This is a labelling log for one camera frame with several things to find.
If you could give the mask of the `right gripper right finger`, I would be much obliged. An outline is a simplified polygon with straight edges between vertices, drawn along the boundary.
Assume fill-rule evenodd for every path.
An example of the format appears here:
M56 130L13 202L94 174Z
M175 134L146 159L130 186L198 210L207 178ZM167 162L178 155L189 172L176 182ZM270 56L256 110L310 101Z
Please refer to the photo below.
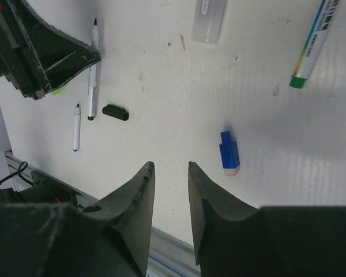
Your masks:
M194 162L188 191L202 276L346 276L346 207L254 208Z

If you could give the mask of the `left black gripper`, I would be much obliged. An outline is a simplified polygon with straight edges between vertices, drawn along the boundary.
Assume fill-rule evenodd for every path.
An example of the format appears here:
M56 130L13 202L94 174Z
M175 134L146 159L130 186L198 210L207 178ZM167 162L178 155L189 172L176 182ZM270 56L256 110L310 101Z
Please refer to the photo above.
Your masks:
M0 1L0 77L39 100L101 61L98 50L45 22L27 1Z

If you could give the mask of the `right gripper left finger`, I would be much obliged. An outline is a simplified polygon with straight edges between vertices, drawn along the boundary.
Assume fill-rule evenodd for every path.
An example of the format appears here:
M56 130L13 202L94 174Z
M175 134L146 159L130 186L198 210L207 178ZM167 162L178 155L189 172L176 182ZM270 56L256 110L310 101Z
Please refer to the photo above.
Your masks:
M84 208L0 203L0 276L145 276L154 198L147 162Z

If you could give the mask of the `white marker green end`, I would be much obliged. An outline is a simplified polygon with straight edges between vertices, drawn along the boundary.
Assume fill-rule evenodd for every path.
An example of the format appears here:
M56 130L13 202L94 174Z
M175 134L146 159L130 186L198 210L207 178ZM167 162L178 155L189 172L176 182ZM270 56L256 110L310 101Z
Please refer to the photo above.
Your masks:
M91 46L94 49L99 48L99 30L97 26L97 19L94 19L92 28L92 43ZM88 80L88 109L87 109L87 119L93 121L96 116L96 88L97 88L97 64L91 66L89 71Z

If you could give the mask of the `black pen cap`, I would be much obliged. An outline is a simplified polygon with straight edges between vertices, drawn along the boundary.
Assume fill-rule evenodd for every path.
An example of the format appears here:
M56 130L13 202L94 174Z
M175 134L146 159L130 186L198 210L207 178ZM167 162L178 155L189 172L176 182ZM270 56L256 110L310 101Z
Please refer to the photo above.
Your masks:
M102 108L102 113L109 117L113 117L122 121L127 121L129 119L129 112L122 107L108 104Z

